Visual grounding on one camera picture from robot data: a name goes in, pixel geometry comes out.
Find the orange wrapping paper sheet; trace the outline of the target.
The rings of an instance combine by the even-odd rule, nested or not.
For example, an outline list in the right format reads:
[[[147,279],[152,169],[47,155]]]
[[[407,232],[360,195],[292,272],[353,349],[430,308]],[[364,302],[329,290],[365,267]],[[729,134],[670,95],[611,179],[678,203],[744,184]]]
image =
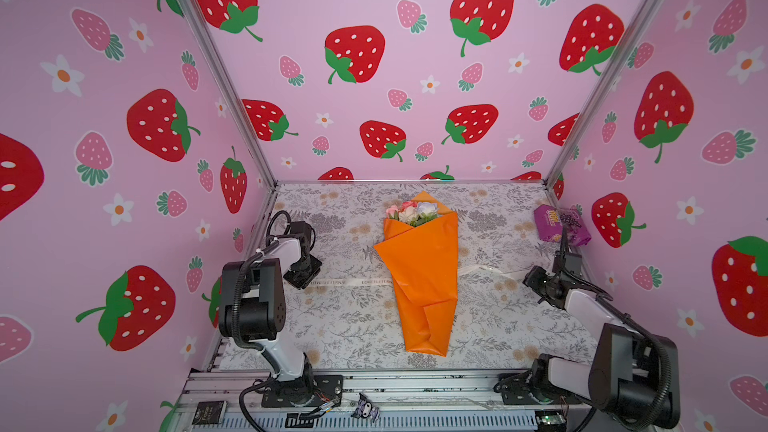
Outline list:
[[[427,192],[411,200],[436,203],[439,217],[412,227],[386,215],[374,249],[393,280],[405,349],[445,357],[458,302],[458,215]]]

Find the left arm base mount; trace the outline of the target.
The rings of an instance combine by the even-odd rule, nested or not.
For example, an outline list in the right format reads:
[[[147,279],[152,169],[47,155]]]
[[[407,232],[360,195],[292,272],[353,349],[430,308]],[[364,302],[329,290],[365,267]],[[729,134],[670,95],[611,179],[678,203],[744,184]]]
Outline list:
[[[263,408],[318,407],[338,403],[342,397],[344,376],[320,374],[269,385],[262,394]]]

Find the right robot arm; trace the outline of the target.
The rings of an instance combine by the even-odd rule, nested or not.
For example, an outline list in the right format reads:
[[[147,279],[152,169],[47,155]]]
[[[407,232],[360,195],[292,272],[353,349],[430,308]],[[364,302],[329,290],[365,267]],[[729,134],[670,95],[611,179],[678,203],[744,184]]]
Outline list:
[[[582,257],[570,250],[568,238],[564,226],[552,270],[536,266],[523,283],[541,302],[576,318],[596,338],[597,348],[589,364],[540,355],[528,379],[531,395],[575,397],[629,431],[675,428],[681,416],[675,343],[642,327],[614,306],[605,290],[582,278]]]

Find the aluminium corner post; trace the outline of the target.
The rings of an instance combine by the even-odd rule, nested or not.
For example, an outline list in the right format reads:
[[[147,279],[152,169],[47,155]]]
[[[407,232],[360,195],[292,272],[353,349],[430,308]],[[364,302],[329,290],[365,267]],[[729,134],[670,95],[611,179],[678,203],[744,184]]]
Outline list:
[[[277,181],[272,170],[259,146],[259,140],[248,118],[247,112],[240,100],[236,88],[222,60],[219,50],[214,43],[208,30],[208,24],[201,14],[196,0],[177,0],[183,10],[186,21],[198,42],[202,54],[211,70],[212,76],[219,88],[222,98],[226,102],[229,111],[235,121],[238,131],[247,145],[249,153],[253,158],[259,172],[261,173],[265,186],[274,191],[277,188]]]
[[[664,0],[640,0],[638,3],[632,19],[625,28],[623,37],[618,43],[616,51],[609,59],[608,65],[602,72],[602,76],[598,79],[595,87],[588,96],[588,100],[582,107],[579,118],[569,134],[564,147],[557,156],[557,160],[553,164],[547,177],[543,180],[547,192],[554,191],[556,179],[564,172],[570,157],[573,155],[573,152],[579,145],[585,133],[589,130],[595,115],[599,112],[611,92],[611,86],[622,74],[625,68],[625,63],[628,60],[633,47],[647,32],[647,29],[653,23],[653,20],[663,3]]]

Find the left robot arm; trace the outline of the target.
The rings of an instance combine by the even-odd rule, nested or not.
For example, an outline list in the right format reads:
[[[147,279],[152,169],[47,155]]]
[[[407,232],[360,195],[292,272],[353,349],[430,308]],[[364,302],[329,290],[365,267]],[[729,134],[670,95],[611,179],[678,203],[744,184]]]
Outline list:
[[[278,211],[267,226],[266,245],[248,259],[223,266],[219,331],[241,349],[262,354],[273,371],[270,388],[300,396],[314,393],[312,366],[283,333],[287,320],[286,284],[303,290],[319,274],[312,254],[314,228]]]

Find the clear ribbon strip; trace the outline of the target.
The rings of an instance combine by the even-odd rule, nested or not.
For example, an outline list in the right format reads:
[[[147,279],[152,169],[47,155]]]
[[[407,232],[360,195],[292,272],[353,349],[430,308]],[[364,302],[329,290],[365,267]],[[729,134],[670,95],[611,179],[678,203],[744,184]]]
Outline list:
[[[522,280],[527,274],[524,270],[504,271],[488,265],[472,265],[458,269],[458,276],[462,277],[478,271],[484,271],[504,276],[513,280]],[[366,286],[387,286],[392,285],[393,280],[388,278],[349,278],[349,279],[314,279],[314,287],[366,287]]]

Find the purple snack bag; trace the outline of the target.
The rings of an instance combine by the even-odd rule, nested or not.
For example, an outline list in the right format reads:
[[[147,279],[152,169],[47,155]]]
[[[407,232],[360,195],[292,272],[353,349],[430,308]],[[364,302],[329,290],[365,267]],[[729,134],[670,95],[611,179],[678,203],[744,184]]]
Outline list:
[[[571,246],[587,245],[592,236],[576,209],[562,209],[542,204],[534,210],[534,223],[541,241],[560,243],[564,236]]]

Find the small black box left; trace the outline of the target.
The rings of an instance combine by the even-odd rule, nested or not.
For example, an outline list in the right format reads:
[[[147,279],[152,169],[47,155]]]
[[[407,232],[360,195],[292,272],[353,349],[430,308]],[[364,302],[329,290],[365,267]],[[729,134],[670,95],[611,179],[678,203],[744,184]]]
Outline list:
[[[226,401],[202,401],[196,405],[191,421],[193,426],[220,425],[223,423],[228,403]]]

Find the white blue fake rose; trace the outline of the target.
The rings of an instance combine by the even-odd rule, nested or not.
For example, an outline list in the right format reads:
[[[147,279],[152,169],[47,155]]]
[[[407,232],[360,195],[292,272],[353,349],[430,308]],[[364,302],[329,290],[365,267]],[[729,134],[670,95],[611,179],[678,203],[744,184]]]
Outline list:
[[[439,217],[439,206],[432,202],[419,202],[417,205],[417,221],[429,222]]]

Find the aluminium corner post right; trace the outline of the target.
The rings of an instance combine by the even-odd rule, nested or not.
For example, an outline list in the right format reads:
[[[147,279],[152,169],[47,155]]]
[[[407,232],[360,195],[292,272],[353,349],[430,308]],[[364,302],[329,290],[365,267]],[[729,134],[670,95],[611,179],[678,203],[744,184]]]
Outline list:
[[[618,43],[616,51],[609,59],[608,65],[602,72],[602,76],[598,79],[595,87],[588,96],[588,100],[582,107],[579,118],[569,134],[564,147],[557,156],[557,160],[553,164],[547,177],[543,180],[547,192],[554,191],[556,179],[564,172],[570,157],[573,155],[573,152],[579,145],[585,133],[589,130],[595,115],[599,112],[611,92],[611,86],[622,74],[625,68],[625,63],[628,60],[633,47],[647,32],[647,29],[653,23],[653,20],[663,3],[664,0],[640,0],[638,3],[632,19],[625,28],[623,37]]]

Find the aluminium corner post left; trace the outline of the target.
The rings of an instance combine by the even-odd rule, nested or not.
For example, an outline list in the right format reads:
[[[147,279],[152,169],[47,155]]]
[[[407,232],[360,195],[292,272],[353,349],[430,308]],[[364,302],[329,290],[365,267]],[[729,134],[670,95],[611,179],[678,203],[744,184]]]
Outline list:
[[[226,102],[229,111],[235,121],[238,131],[247,145],[249,153],[253,158],[259,172],[261,173],[265,186],[274,191],[277,188],[277,181],[272,170],[259,146],[259,140],[248,118],[247,112],[240,100],[236,88],[222,60],[219,50],[214,43],[208,30],[208,24],[201,14],[196,0],[177,0],[183,10],[186,21],[198,42],[202,54],[211,70],[212,76],[219,88],[222,98]]]

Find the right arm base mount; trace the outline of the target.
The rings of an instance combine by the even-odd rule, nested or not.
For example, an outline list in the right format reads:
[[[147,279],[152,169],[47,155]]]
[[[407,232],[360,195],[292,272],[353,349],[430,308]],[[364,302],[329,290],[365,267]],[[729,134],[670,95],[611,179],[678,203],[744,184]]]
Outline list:
[[[529,369],[500,374],[493,392],[502,396],[505,405],[574,405],[582,403],[580,397],[555,386],[549,380],[548,366],[553,355],[540,354]]]

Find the pale pink fake rose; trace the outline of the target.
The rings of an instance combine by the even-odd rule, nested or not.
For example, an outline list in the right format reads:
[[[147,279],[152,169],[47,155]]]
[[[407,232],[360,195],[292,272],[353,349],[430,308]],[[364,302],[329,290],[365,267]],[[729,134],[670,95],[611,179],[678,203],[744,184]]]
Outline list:
[[[386,210],[386,215],[388,219],[398,220],[400,217],[400,207],[396,205],[390,206]]]

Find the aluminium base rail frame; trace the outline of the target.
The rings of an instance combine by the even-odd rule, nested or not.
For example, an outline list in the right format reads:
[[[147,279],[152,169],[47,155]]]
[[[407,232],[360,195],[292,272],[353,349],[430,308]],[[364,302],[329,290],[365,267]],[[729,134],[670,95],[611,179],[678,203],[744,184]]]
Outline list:
[[[322,417],[300,418],[300,408],[263,408],[261,396],[238,398],[246,387],[266,378],[262,370],[193,373],[169,422],[171,431],[249,431],[251,422],[265,431],[618,431],[620,425],[586,404],[505,405],[493,386],[498,370],[341,370],[341,402]],[[351,414],[359,393],[380,408],[376,422]],[[196,405],[226,401],[220,425],[193,426]]]

